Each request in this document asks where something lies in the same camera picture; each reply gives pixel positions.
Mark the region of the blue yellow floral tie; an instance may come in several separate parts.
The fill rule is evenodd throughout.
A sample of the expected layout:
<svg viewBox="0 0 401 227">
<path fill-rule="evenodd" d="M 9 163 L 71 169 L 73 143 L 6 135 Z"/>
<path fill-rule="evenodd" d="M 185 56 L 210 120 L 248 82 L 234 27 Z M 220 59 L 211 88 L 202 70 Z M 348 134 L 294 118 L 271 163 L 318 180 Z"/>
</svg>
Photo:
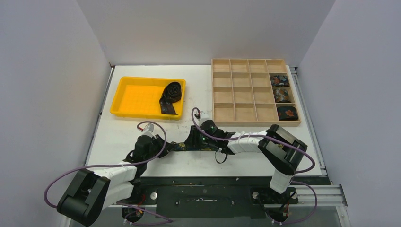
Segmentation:
<svg viewBox="0 0 401 227">
<path fill-rule="evenodd" d="M 171 142 L 169 147 L 169 151 L 219 151 L 219 148 L 214 146 L 209 146 L 207 144 L 189 144 L 184 142 Z"/>
</svg>

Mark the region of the yellow plastic tray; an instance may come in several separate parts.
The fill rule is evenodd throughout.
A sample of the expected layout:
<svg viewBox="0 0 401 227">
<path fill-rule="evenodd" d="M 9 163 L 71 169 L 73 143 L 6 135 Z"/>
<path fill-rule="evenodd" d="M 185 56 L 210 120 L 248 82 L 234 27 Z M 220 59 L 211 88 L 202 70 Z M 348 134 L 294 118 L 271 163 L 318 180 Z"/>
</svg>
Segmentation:
<svg viewBox="0 0 401 227">
<path fill-rule="evenodd" d="M 182 87 L 181 100 L 174 103 L 177 115 L 161 114 L 159 99 L 171 82 Z M 183 113 L 186 81 L 184 79 L 122 77 L 117 86 L 110 113 L 118 117 L 180 120 Z"/>
</svg>

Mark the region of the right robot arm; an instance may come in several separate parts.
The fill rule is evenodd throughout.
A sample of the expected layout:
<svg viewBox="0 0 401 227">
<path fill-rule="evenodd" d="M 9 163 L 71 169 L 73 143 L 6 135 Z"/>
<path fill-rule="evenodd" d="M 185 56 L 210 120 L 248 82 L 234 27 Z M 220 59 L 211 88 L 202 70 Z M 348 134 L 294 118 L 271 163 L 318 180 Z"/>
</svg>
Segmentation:
<svg viewBox="0 0 401 227">
<path fill-rule="evenodd" d="M 185 150 L 212 150 L 226 156 L 263 154 L 275 168 L 267 190 L 269 200 L 274 203 L 286 197 L 286 190 L 298 173 L 300 162 L 309 156 L 307 145 L 277 124 L 261 132 L 226 132 L 212 120 L 207 120 L 201 126 L 191 127 L 184 147 Z"/>
</svg>

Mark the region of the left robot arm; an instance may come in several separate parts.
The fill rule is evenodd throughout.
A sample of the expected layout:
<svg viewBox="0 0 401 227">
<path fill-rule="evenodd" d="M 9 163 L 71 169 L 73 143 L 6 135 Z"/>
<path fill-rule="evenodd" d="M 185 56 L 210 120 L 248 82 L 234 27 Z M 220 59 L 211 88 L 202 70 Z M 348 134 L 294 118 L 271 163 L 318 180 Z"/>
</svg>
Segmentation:
<svg viewBox="0 0 401 227">
<path fill-rule="evenodd" d="M 169 146 L 159 135 L 141 135 L 134 150 L 117 165 L 78 170 L 59 200 L 57 212 L 88 227 L 104 208 L 124 199 L 131 204 L 138 202 L 141 190 L 132 181 L 140 178 L 151 159 L 167 155 Z"/>
</svg>

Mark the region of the black patterned tie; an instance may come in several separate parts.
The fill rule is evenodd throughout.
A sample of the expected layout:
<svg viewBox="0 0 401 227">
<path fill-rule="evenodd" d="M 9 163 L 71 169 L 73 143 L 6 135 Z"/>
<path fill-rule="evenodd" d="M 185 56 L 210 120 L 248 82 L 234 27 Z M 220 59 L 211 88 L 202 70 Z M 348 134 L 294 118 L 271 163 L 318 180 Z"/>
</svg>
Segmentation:
<svg viewBox="0 0 401 227">
<path fill-rule="evenodd" d="M 173 104 L 180 101 L 182 97 L 182 87 L 179 82 L 169 83 L 163 90 L 159 99 L 161 114 L 177 115 Z"/>
</svg>

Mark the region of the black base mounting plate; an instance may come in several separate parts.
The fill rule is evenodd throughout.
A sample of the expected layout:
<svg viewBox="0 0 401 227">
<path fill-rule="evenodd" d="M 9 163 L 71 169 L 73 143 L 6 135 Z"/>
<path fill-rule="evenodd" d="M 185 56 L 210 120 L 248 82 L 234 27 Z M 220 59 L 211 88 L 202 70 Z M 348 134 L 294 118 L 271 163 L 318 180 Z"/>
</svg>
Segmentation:
<svg viewBox="0 0 401 227">
<path fill-rule="evenodd" d="M 123 203 L 154 205 L 167 218 L 264 219 L 263 206 L 274 211 L 298 204 L 297 192 L 289 187 L 277 193 L 270 177 L 142 177 L 132 181 L 131 196 Z"/>
</svg>

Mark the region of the wooden compartment box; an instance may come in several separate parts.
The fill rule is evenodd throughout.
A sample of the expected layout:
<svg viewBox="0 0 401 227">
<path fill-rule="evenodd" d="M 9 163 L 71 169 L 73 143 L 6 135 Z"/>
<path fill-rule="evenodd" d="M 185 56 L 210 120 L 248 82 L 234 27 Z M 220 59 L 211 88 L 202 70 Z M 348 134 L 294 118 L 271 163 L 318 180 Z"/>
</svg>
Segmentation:
<svg viewBox="0 0 401 227">
<path fill-rule="evenodd" d="M 296 90 L 284 59 L 211 60 L 213 120 L 219 126 L 297 127 L 301 112 L 296 104 Z M 270 75 L 288 76 L 289 87 L 273 87 Z M 273 90 L 287 89 L 291 103 L 276 103 Z M 277 107 L 294 106 L 299 119 L 280 121 Z"/>
</svg>

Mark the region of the rolled tie bottom slot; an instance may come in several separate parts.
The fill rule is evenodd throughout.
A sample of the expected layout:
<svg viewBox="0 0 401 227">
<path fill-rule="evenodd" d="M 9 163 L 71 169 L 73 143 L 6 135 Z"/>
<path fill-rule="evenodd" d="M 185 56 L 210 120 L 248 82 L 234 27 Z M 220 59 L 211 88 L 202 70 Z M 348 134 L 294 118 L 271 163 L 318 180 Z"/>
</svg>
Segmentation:
<svg viewBox="0 0 401 227">
<path fill-rule="evenodd" d="M 297 121 L 299 119 L 297 110 L 294 106 L 277 107 L 278 118 L 280 121 Z"/>
</svg>

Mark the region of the rolled tie slot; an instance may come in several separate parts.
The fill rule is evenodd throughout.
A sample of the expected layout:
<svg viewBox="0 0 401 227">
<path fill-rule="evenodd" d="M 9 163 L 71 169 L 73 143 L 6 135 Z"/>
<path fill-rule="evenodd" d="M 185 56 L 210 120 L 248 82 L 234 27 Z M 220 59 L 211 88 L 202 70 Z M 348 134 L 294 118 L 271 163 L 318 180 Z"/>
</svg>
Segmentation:
<svg viewBox="0 0 401 227">
<path fill-rule="evenodd" d="M 299 119 L 297 110 L 294 106 L 277 107 L 278 118 L 280 121 L 297 121 Z"/>
<path fill-rule="evenodd" d="M 289 87 L 289 79 L 287 75 L 284 74 L 273 74 L 270 75 L 271 85 L 273 87 Z"/>
<path fill-rule="evenodd" d="M 290 95 L 287 89 L 274 89 L 273 95 L 276 103 L 291 103 Z"/>
</svg>

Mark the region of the rolled tie middle slot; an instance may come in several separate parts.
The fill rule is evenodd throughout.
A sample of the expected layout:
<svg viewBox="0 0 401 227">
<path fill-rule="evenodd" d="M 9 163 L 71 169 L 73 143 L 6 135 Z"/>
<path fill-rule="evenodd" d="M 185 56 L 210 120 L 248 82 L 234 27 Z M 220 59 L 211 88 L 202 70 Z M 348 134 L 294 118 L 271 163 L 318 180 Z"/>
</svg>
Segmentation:
<svg viewBox="0 0 401 227">
<path fill-rule="evenodd" d="M 290 95 L 287 89 L 274 89 L 273 95 L 276 103 L 291 103 Z"/>
</svg>

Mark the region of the rolled tie top slot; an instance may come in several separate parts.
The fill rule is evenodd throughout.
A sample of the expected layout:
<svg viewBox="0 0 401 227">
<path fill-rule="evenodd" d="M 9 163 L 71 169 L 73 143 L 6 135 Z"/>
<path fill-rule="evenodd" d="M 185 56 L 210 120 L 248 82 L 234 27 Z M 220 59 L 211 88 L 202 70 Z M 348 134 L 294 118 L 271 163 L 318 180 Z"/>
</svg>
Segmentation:
<svg viewBox="0 0 401 227">
<path fill-rule="evenodd" d="M 287 75 L 284 74 L 273 74 L 270 75 L 271 85 L 273 87 L 289 87 L 289 79 Z"/>
</svg>

